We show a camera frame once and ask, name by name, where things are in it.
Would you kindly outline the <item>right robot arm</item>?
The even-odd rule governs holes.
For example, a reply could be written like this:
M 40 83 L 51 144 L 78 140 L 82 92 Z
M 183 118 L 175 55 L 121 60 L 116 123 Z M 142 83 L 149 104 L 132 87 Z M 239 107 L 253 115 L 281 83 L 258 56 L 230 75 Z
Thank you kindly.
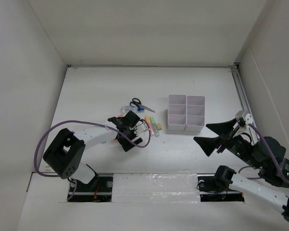
M 194 137 L 206 156 L 228 150 L 249 167 L 259 170 L 259 178 L 284 191 L 277 192 L 260 185 L 227 166 L 219 166 L 209 180 L 199 179 L 197 188 L 208 196 L 227 191 L 255 195 L 272 205 L 289 222 L 289 160 L 284 157 L 286 148 L 274 138 L 264 137 L 248 118 L 207 124 L 206 127 L 217 137 Z

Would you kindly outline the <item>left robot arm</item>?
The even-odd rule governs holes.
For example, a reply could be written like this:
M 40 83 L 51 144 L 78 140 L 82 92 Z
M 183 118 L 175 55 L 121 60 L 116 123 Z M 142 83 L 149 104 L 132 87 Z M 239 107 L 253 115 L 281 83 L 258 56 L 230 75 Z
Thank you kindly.
M 61 179 L 71 179 L 75 185 L 82 185 L 86 190 L 92 191 L 98 185 L 99 175 L 81 162 L 84 151 L 112 140 L 117 141 L 125 152 L 134 147 L 143 148 L 141 135 L 150 129 L 132 111 L 123 117 L 111 117 L 103 124 L 89 124 L 91 127 L 88 129 L 60 130 L 44 152 L 43 160 Z

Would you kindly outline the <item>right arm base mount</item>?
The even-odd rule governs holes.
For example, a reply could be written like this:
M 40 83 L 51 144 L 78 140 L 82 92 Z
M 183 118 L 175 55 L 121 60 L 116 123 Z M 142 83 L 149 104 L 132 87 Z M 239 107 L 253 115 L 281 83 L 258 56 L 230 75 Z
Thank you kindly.
M 197 179 L 201 202 L 245 202 L 243 193 L 218 186 L 213 175 L 201 175 Z

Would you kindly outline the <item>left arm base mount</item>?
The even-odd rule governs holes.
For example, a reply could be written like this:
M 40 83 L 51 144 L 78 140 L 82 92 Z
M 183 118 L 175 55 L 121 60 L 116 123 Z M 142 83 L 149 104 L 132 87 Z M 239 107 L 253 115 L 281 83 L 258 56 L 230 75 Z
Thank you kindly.
M 67 194 L 68 202 L 94 202 L 106 203 L 112 201 L 113 175 L 102 174 L 99 177 L 97 185 L 93 189 L 89 189 L 87 185 L 77 181 L 77 185 L 73 180 L 70 182 Z

